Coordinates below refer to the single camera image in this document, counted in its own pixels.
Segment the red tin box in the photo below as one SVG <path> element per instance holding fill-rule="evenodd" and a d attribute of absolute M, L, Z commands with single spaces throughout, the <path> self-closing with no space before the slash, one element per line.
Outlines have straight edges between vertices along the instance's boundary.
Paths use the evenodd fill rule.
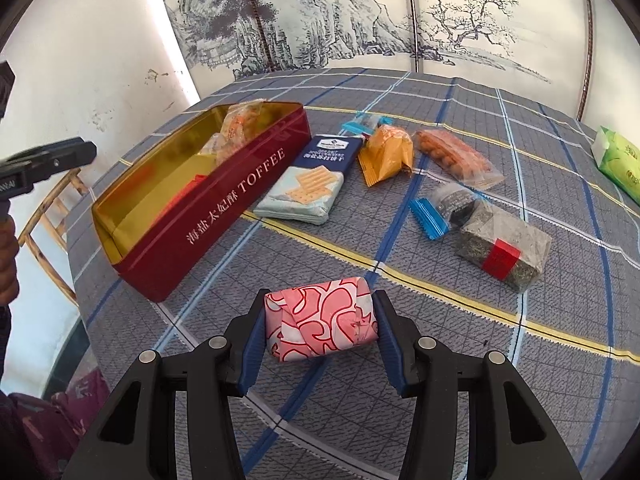
<path fill-rule="evenodd" d="M 257 137 L 216 167 L 215 156 L 198 153 L 220 130 L 227 109 L 206 110 L 174 131 L 92 207 L 111 265 L 152 301 L 169 296 L 311 138 L 301 104 L 264 103 Z M 197 181 L 198 174 L 208 176 Z"/>

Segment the pink package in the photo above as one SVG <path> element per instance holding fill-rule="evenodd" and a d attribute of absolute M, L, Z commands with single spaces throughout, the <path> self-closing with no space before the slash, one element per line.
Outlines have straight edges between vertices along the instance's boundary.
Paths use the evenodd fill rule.
<path fill-rule="evenodd" d="M 369 285 L 347 278 L 264 297 L 267 344 L 282 361 L 348 350 L 378 339 Z"/>

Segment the green package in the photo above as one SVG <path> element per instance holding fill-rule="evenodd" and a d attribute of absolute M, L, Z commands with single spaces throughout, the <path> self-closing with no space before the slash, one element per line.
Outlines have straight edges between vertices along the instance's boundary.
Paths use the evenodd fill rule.
<path fill-rule="evenodd" d="M 640 150 L 629 140 L 604 126 L 591 145 L 598 169 L 640 205 Z"/>

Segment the wooden chair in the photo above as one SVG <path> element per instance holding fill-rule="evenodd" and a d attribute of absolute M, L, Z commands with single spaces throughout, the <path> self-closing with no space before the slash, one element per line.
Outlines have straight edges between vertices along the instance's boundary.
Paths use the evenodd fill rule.
<path fill-rule="evenodd" d="M 53 268 L 50 261 L 47 260 L 47 257 L 42 253 L 38 245 L 36 244 L 33 237 L 31 237 L 31 232 L 36 227 L 38 222 L 42 222 L 44 228 L 47 230 L 49 235 L 55 240 L 55 242 L 62 248 L 63 251 L 66 252 L 66 241 L 63 238 L 63 235 L 66 233 L 65 226 L 65 218 L 69 213 L 69 209 L 63 204 L 62 200 L 60 200 L 60 194 L 64 191 L 66 186 L 71 186 L 81 195 L 84 196 L 89 193 L 89 189 L 85 186 L 84 182 L 80 179 L 78 174 L 80 173 L 80 168 L 69 171 L 62 179 L 56 184 L 56 186 L 51 190 L 51 192 L 45 197 L 45 199 L 40 203 L 35 213 L 31 216 L 24 229 L 20 233 L 18 237 L 18 243 L 20 247 L 23 245 L 27 245 L 33 256 L 35 256 L 36 260 L 42 267 L 42 269 L 47 273 L 53 282 L 58 286 L 60 291 L 71 301 L 75 306 L 78 306 L 78 300 L 76 299 L 76 293 L 73 289 L 68 286 L 65 280 L 58 274 L 56 269 Z M 56 227 L 53 225 L 51 220 L 47 217 L 47 211 L 52 206 L 55 205 L 56 208 L 62 213 L 63 220 Z"/>

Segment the silver screw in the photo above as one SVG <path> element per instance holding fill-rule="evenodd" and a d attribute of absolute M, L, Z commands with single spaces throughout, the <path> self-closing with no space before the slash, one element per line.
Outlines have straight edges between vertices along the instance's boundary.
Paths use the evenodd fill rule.
<path fill-rule="evenodd" d="M 226 346 L 226 338 L 221 335 L 217 335 L 209 339 L 209 346 L 211 348 L 224 348 Z"/>
<path fill-rule="evenodd" d="M 432 350 L 436 348 L 436 340 L 433 337 L 424 336 L 418 339 L 418 346 L 425 350 Z"/>
<path fill-rule="evenodd" d="M 140 357 L 138 357 L 141 363 L 150 363 L 155 358 L 156 353 L 153 350 L 145 350 L 144 352 L 142 352 L 142 354 L 140 354 Z"/>
<path fill-rule="evenodd" d="M 495 350 L 493 352 L 489 352 L 489 361 L 494 365 L 501 365 L 505 361 L 504 354 Z"/>

